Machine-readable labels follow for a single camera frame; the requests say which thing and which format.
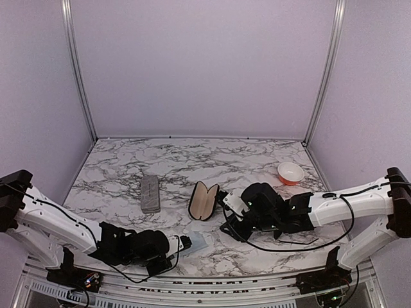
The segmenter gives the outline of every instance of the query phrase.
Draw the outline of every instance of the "white panel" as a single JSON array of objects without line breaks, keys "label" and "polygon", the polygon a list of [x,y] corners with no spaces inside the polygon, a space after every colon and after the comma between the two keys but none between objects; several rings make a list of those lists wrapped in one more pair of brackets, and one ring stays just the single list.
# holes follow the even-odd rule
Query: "white panel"
[{"label": "white panel", "polygon": [[335,4],[73,0],[99,135],[302,139]]},{"label": "white panel", "polygon": [[[0,177],[34,174],[62,202],[91,147],[59,0],[0,1]],[[27,253],[0,237],[1,307],[9,307]]]}]

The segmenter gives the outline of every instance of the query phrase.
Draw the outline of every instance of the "tan case lining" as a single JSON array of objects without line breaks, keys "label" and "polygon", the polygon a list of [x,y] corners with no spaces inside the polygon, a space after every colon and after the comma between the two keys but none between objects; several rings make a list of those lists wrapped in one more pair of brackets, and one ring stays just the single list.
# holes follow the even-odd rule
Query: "tan case lining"
[{"label": "tan case lining", "polygon": [[207,189],[203,182],[197,182],[191,195],[190,203],[188,205],[188,212],[195,220],[205,221],[209,219],[216,207],[216,195],[220,191],[218,184]]}]

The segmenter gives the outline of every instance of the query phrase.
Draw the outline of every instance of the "metal frame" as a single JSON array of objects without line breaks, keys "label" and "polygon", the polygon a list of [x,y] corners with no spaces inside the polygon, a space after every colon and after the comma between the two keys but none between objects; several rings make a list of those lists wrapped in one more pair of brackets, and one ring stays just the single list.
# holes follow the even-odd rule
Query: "metal frame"
[{"label": "metal frame", "polygon": [[293,139],[293,138],[274,138],[274,137],[249,137],[249,136],[199,136],[199,135],[156,135],[156,136],[147,136],[147,135],[140,135],[140,136],[99,136],[100,139],[104,140],[120,140],[120,139],[247,139],[247,140],[278,140],[278,141],[295,141],[299,142],[301,139]]},{"label": "metal frame", "polygon": [[[365,284],[373,308],[384,308],[382,294],[371,261],[360,265],[360,283]],[[291,271],[254,277],[163,277],[153,278],[138,286],[125,280],[120,274],[100,270],[103,279],[98,294],[89,293],[90,307],[121,307],[119,304],[137,307],[275,307],[278,304],[293,303],[300,295],[295,287],[295,275],[304,271]],[[46,280],[47,271],[38,260],[29,257],[20,278],[13,308],[25,308],[30,291],[40,291],[54,297],[65,297],[69,288]],[[129,274],[131,278],[143,276]],[[72,301],[81,302],[82,294],[75,293]]]},{"label": "metal frame", "polygon": [[87,125],[87,129],[90,133],[91,139],[93,142],[96,142],[98,140],[98,136],[92,120],[89,102],[87,100],[87,95],[85,93],[82,72],[80,70],[80,62],[78,59],[76,39],[74,36],[73,18],[71,16],[70,0],[62,0],[62,10],[64,18],[64,28],[66,29],[67,43],[71,58],[71,67],[73,68],[74,79],[78,91],[78,97],[80,98],[80,103],[82,106],[85,122]]},{"label": "metal frame", "polygon": [[310,145],[315,129],[318,125],[318,121],[320,119],[320,113],[324,105],[324,101],[325,101],[326,94],[327,94],[328,83],[329,83],[331,73],[334,68],[335,59],[337,57],[338,45],[340,43],[341,30],[342,30],[342,21],[344,19],[344,12],[345,12],[345,0],[337,0],[337,5],[335,6],[333,29],[331,30],[331,41],[329,43],[329,49],[328,49],[327,60],[326,60],[326,67],[322,75],[320,90],[317,95],[314,110],[311,115],[310,123],[308,125],[308,129],[307,129],[307,132],[304,138],[303,143],[305,144],[305,146]]}]

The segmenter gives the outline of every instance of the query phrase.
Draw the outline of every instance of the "white bowl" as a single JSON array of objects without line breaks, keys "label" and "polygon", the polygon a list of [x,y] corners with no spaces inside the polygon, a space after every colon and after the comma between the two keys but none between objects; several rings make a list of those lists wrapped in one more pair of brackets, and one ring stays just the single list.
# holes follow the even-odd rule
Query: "white bowl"
[{"label": "white bowl", "polygon": [[283,162],[277,170],[280,181],[286,185],[297,185],[304,178],[304,170],[293,162]]}]

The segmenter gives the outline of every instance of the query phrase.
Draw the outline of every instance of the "vertical metal bar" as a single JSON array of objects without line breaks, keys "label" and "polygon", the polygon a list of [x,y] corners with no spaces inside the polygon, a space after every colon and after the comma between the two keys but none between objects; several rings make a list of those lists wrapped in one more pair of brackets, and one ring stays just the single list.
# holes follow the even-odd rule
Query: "vertical metal bar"
[{"label": "vertical metal bar", "polygon": [[83,84],[82,73],[80,70],[80,63],[78,60],[78,52],[76,46],[76,39],[74,36],[74,26],[73,18],[71,16],[71,2],[70,0],[62,0],[63,18],[64,18],[64,28],[66,29],[67,43],[69,46],[71,67],[74,72],[74,80],[76,82],[78,96],[80,98],[80,103],[82,105],[82,110],[87,124],[87,129],[90,133],[93,143],[98,140],[96,128],[92,121],[91,110],[89,106],[89,101],[87,100],[87,95],[85,93],[85,88]]},{"label": "vertical metal bar", "polygon": [[27,307],[28,297],[30,295],[31,279],[27,275],[21,274],[14,293],[13,302],[10,308]]},{"label": "vertical metal bar", "polygon": [[367,287],[367,294],[370,298],[372,308],[386,308],[378,278],[367,281],[365,285]]},{"label": "vertical metal bar", "polygon": [[337,57],[338,44],[341,37],[342,21],[344,19],[345,12],[345,0],[337,0],[335,6],[335,16],[333,22],[333,29],[331,30],[331,41],[329,43],[328,55],[326,60],[326,66],[324,69],[324,74],[322,75],[322,80],[320,84],[319,93],[317,94],[317,99],[315,101],[315,106],[313,113],[311,115],[310,123],[304,138],[303,144],[308,146],[314,135],[314,131],[318,125],[320,119],[320,113],[324,105],[324,100],[326,98],[329,79],[331,77],[332,70],[334,68],[335,59]]}]

